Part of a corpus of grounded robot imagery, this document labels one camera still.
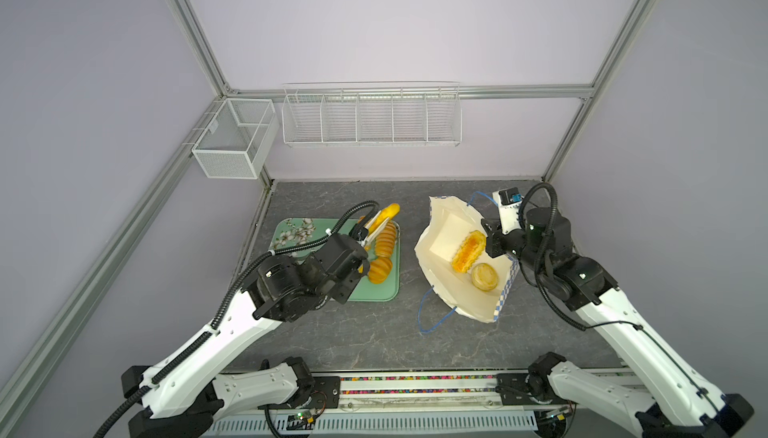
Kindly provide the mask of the metal tongs with white tips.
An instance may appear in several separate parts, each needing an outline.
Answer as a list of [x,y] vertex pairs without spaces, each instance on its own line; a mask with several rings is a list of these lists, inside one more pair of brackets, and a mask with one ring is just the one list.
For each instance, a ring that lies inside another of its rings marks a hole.
[[390,205],[377,213],[377,215],[366,224],[367,236],[360,242],[361,246],[370,251],[375,238],[385,229],[386,225],[394,216],[399,213],[394,205]]

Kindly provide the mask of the green floral tray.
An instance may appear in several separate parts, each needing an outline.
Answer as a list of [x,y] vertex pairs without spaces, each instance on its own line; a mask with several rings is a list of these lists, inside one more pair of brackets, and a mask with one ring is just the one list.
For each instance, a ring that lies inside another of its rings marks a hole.
[[[270,247],[277,250],[319,239],[335,223],[336,219],[333,218],[286,218],[275,228]],[[351,294],[350,302],[389,302],[397,296],[400,288],[401,240],[399,225],[393,222],[393,226],[396,238],[388,277],[381,283],[373,283],[364,276]]]

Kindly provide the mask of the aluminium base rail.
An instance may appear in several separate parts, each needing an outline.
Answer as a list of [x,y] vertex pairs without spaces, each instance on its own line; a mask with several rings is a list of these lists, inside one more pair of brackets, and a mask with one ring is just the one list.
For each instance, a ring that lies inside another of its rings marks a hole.
[[638,378],[626,369],[567,370],[571,397],[535,399],[526,378],[512,372],[327,375],[300,405],[248,405],[220,409],[210,423],[182,437],[341,437],[370,432],[417,436],[484,431],[533,431],[561,437],[575,412],[591,410],[640,435],[639,413],[656,410]]

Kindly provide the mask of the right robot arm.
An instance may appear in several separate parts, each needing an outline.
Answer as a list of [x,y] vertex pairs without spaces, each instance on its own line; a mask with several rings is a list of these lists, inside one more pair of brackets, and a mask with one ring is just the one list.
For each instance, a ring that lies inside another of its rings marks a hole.
[[549,352],[528,368],[526,381],[499,381],[540,404],[582,405],[636,437],[733,437],[753,417],[740,394],[726,394],[697,373],[641,316],[616,280],[594,259],[574,252],[570,222],[554,208],[534,208],[506,231],[483,220],[486,250],[530,271],[548,306],[579,331],[596,331],[640,379],[641,391],[616,385]]

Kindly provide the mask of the small striped yellow bread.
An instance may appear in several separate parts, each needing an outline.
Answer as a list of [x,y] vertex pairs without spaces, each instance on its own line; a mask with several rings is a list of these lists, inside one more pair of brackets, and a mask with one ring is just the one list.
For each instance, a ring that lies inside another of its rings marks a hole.
[[370,233],[376,231],[387,220],[392,219],[400,212],[400,205],[392,203],[389,206],[382,209],[367,226]]

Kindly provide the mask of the yellow fake bread loaf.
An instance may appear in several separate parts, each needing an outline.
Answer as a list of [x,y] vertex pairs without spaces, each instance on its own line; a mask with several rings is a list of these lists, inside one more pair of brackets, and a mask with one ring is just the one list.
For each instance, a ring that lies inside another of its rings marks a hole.
[[375,239],[375,255],[378,258],[390,258],[394,252],[397,236],[398,231],[396,224],[392,221],[388,222]]

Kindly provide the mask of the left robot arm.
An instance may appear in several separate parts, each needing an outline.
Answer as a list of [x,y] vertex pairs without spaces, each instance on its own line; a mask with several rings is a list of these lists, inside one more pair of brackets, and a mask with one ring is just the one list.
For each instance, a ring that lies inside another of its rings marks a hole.
[[251,408],[297,408],[309,403],[316,381],[303,359],[289,357],[257,372],[225,368],[246,348],[333,299],[344,303],[370,265],[354,238],[333,232],[305,244],[303,261],[293,248],[271,250],[237,277],[210,323],[158,364],[123,375],[125,401],[98,428],[104,437],[134,405],[133,437],[199,437],[215,421]]

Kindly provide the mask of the checkered paper bag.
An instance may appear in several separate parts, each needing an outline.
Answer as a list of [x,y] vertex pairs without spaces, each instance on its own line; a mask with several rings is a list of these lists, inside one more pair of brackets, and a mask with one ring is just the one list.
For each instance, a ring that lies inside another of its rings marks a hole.
[[483,323],[496,322],[518,272],[506,253],[492,258],[490,243],[473,206],[453,197],[430,199],[430,223],[415,253],[432,290],[452,310]]

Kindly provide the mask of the round striped fake bun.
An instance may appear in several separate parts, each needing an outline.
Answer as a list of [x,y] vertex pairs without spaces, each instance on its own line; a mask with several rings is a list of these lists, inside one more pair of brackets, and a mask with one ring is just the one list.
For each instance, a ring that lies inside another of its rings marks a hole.
[[377,257],[370,262],[370,269],[367,273],[368,280],[372,284],[384,283],[393,268],[393,263],[390,257]]

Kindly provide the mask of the white mesh box basket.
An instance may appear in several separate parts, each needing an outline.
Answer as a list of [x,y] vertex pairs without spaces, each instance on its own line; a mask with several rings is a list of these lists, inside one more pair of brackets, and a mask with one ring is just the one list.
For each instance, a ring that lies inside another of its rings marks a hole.
[[192,153],[211,179],[259,179],[279,130],[272,100],[225,98]]

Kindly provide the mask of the round yellow fake bun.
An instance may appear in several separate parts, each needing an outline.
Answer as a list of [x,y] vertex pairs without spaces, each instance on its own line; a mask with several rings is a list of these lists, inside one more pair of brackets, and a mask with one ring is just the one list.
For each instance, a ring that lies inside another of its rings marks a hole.
[[470,272],[472,284],[483,292],[490,292],[495,289],[499,282],[499,275],[496,270],[487,263],[475,265]]

